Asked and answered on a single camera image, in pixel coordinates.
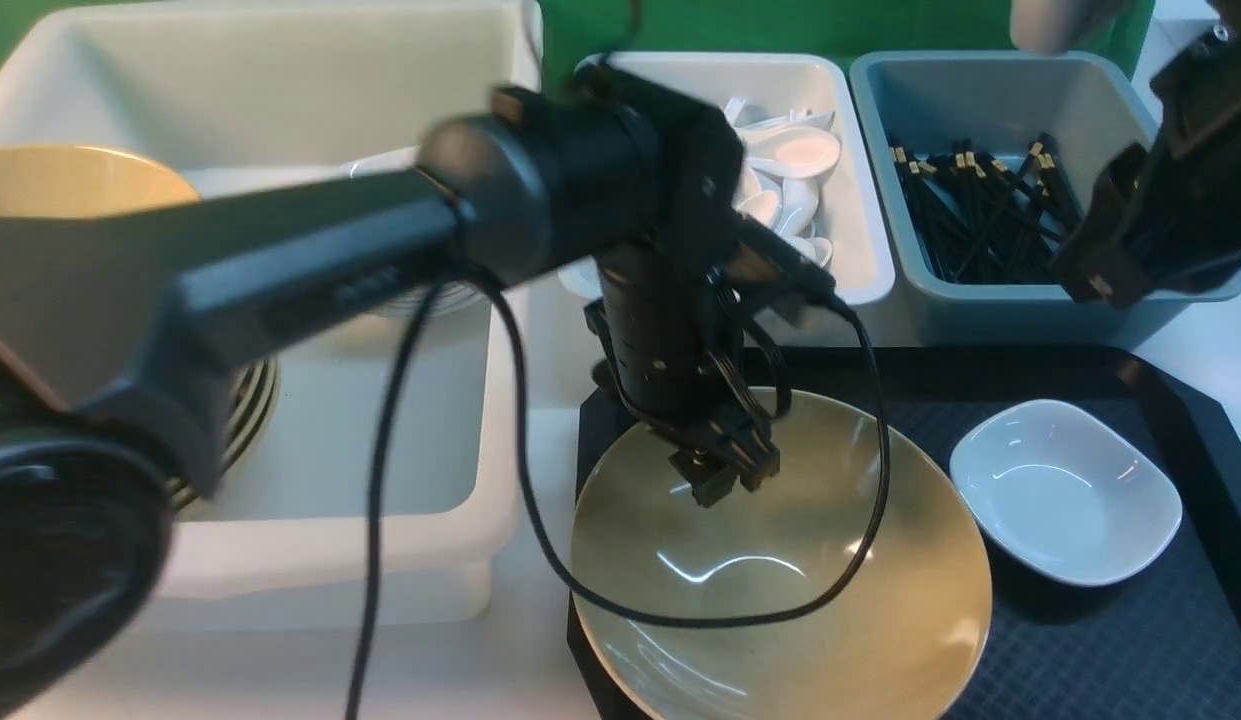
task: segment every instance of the white storage bin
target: white storage bin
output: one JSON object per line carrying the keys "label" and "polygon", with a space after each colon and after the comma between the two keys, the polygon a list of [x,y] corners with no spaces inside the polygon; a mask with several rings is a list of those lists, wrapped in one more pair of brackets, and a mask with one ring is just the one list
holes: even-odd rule
{"label": "white storage bin", "polygon": [[[531,17],[539,36],[539,15]],[[519,0],[263,0],[66,10],[0,70],[0,146],[139,151],[204,196],[324,178],[537,87]],[[163,238],[154,238],[163,242]],[[280,400],[213,505],[180,524],[140,631],[357,623],[365,483],[398,322],[360,318],[280,356]],[[486,607],[515,528],[511,364],[486,305],[431,323],[400,405],[383,623]]]}
{"label": "white storage bin", "polygon": [[[831,110],[830,129],[843,142],[843,156],[834,173],[822,178],[817,235],[834,243],[831,273],[849,305],[871,305],[889,294],[895,264],[886,223],[848,77],[838,65],[815,55],[784,53],[618,53],[612,63],[716,106],[743,97],[758,117],[742,115],[742,122],[784,115],[789,109]],[[845,340],[850,334],[834,318],[813,320],[795,331],[776,315],[762,315],[767,333],[786,345]]]}

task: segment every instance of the large bowl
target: large bowl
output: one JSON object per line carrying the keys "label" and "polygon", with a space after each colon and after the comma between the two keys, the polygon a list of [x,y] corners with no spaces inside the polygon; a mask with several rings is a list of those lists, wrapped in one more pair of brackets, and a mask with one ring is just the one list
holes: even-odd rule
{"label": "large bowl", "polygon": [[[771,391],[759,391],[767,401]],[[879,475],[875,421],[794,392],[774,426],[783,470],[702,509],[640,427],[606,452],[576,505],[571,565],[634,610],[752,614],[817,597],[856,552]],[[607,673],[661,720],[934,720],[989,634],[980,530],[943,470],[891,436],[889,509],[848,591],[807,618],[751,629],[664,629],[576,598]]]}
{"label": "large bowl", "polygon": [[[0,146],[0,217],[98,218],[200,200],[180,173],[129,151],[82,145]],[[226,469],[246,456],[267,423],[277,401],[277,360],[241,370],[223,438]],[[177,510],[196,502],[182,479],[172,478],[168,484]]]}

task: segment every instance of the bowl rim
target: bowl rim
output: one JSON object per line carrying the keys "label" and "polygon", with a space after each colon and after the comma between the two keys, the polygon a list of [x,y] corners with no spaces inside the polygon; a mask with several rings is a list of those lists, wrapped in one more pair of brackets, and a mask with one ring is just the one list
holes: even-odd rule
{"label": "bowl rim", "polygon": [[[1091,578],[1078,577],[1078,575],[1070,577],[1069,575],[1059,574],[1059,571],[1045,569],[1045,566],[1036,562],[1035,560],[1024,556],[1021,552],[1018,551],[1016,547],[1014,547],[1010,542],[1005,541],[1004,536],[1001,536],[1001,534],[997,529],[990,528],[990,525],[987,524],[985,518],[982,518],[980,511],[978,511],[975,506],[973,506],[972,503],[967,500],[967,494],[963,492],[963,488],[968,485],[965,483],[959,482],[958,473],[954,472],[954,461],[957,461],[958,452],[962,451],[963,447],[973,446],[973,443],[975,443],[977,434],[979,434],[982,430],[989,427],[989,425],[994,425],[999,420],[1008,418],[1009,415],[1023,413],[1023,411],[1037,406],[1060,407],[1065,411],[1065,413],[1072,415],[1075,418],[1082,421],[1082,423],[1086,423],[1087,427],[1103,430],[1104,437],[1109,437],[1117,441],[1119,446],[1132,452],[1132,454],[1136,456],[1137,459],[1144,461],[1145,464],[1154,470],[1154,474],[1152,474],[1150,479],[1147,482],[1165,484],[1165,487],[1170,488],[1172,492],[1170,497],[1173,497],[1174,500],[1176,500],[1174,502],[1174,506],[1176,506],[1176,520],[1172,521],[1168,525],[1165,536],[1162,538],[1160,541],[1158,542],[1158,546],[1155,546],[1154,550],[1152,550],[1149,557],[1145,557],[1139,562],[1133,562],[1128,569],[1123,569],[1118,574],[1108,574],[1104,575],[1103,577],[1091,577]],[[1181,499],[1181,497],[1179,497],[1179,489],[1176,488],[1176,483],[1173,483],[1172,479],[1168,477],[1168,474],[1162,468],[1159,468],[1159,466],[1154,461],[1149,459],[1149,456],[1145,456],[1144,452],[1140,452],[1140,448],[1132,444],[1127,438],[1119,436],[1117,430],[1111,428],[1108,425],[1104,423],[1104,421],[1096,418],[1096,416],[1092,413],[1087,413],[1086,410],[1082,410],[1077,405],[1072,405],[1072,402],[1064,402],[1062,400],[1055,400],[1050,397],[1028,400],[1024,402],[1019,402],[1018,405],[1006,407],[1005,410],[1001,410],[1000,413],[992,415],[990,418],[983,420],[979,425],[975,426],[975,428],[968,430],[968,432],[964,436],[962,436],[962,439],[959,439],[958,443],[954,444],[953,451],[949,453],[949,472],[951,472],[949,478],[953,480],[953,487],[958,490],[958,497],[962,497],[964,505],[967,505],[967,510],[970,511],[972,518],[975,519],[975,524],[980,525],[980,534],[984,534],[985,538],[989,538],[994,544],[998,544],[998,547],[1003,547],[1003,550],[1008,552],[1008,555],[1013,556],[1013,559],[1015,559],[1019,564],[1026,566],[1026,569],[1035,571],[1035,574],[1042,575],[1042,577],[1045,578],[1055,580],[1055,582],[1072,585],[1072,587],[1101,588],[1106,587],[1106,585],[1119,583],[1123,582],[1123,580],[1132,578],[1133,575],[1137,575],[1142,570],[1148,569],[1152,565],[1152,562],[1154,562],[1154,560],[1158,560],[1163,555],[1163,552],[1167,550],[1173,539],[1176,538],[1176,533],[1181,526],[1181,521],[1184,519],[1184,500]]]}

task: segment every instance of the white table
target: white table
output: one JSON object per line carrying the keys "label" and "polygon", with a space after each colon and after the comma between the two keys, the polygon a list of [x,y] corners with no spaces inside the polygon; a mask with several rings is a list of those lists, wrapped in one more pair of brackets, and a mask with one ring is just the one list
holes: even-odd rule
{"label": "white table", "polygon": [[[1169,53],[1155,31],[1137,81],[1147,82],[1147,68]],[[1222,402],[1241,437],[1241,297],[1193,307],[1136,351]],[[532,417],[555,438],[532,448],[532,470],[560,547],[575,483],[575,411]],[[381,629],[364,716],[597,718],[566,648],[566,591],[525,523],[496,557],[493,597],[472,623]],[[350,629],[127,637],[20,718],[333,720],[343,714],[352,647]]]}

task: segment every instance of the blue-gray bin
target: blue-gray bin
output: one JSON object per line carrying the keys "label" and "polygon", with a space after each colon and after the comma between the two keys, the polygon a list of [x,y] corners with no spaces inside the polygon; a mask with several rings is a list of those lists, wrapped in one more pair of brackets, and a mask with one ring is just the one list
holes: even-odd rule
{"label": "blue-gray bin", "polygon": [[1039,133],[1083,209],[1101,169],[1132,142],[1150,145],[1158,125],[1122,72],[1090,53],[1037,58],[1006,51],[864,55],[853,65],[853,97],[882,197],[920,340],[936,343],[1103,343],[1133,348],[1191,302],[1229,300],[1241,272],[1204,295],[1159,290],[1131,310],[1073,304],[1055,286],[975,286],[932,274],[908,218],[886,137],[912,151],[949,151],[970,138],[999,156],[1023,156]]}

